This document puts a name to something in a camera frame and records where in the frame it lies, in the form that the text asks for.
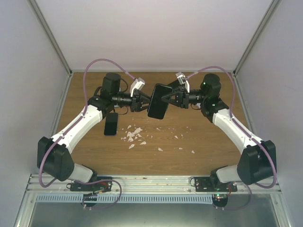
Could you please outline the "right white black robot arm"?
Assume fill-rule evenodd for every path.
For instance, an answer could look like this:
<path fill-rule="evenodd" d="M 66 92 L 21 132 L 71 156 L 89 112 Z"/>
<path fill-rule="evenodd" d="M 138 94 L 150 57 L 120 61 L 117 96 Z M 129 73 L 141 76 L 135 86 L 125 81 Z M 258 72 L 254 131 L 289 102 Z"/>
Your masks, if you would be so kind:
<path fill-rule="evenodd" d="M 276 147 L 270 140 L 264 141 L 250 132 L 220 98 L 221 83 L 216 74 L 206 74 L 199 90 L 191 90 L 186 76 L 179 72 L 170 83 L 172 92 L 162 100 L 180 108 L 199 104 L 201 113 L 221 129 L 234 143 L 241 154 L 237 165 L 224 166 L 211 172 L 210 187 L 219 192 L 230 182 L 255 184 L 261 188 L 272 188 L 277 182 Z"/>

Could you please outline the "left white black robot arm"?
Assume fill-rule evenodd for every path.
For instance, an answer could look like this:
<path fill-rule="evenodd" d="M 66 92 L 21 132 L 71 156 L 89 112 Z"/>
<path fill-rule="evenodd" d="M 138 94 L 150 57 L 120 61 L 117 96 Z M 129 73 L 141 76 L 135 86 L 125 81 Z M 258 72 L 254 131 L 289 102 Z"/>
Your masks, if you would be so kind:
<path fill-rule="evenodd" d="M 81 182 L 87 191 L 96 189 L 98 180 L 93 176 L 94 170 L 74 163 L 71 157 L 74 148 L 96 124 L 109 117 L 115 106 L 126 106 L 132 112 L 140 112 L 147 109 L 151 99 L 141 91 L 145 85 L 142 78 L 133 80 L 129 92 L 120 89 L 121 80 L 117 73 L 106 74 L 93 97 L 86 100 L 81 112 L 65 128 L 50 138 L 39 140 L 37 167 L 40 183 L 42 174 L 47 173 L 61 182 Z"/>

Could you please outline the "black smartphone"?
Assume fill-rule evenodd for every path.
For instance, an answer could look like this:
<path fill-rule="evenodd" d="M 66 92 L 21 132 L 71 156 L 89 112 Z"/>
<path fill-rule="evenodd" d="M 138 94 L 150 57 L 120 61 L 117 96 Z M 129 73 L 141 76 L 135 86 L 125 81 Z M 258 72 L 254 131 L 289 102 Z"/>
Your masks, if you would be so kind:
<path fill-rule="evenodd" d="M 109 113 L 105 120 L 104 135 L 115 136 L 117 134 L 118 113 Z"/>

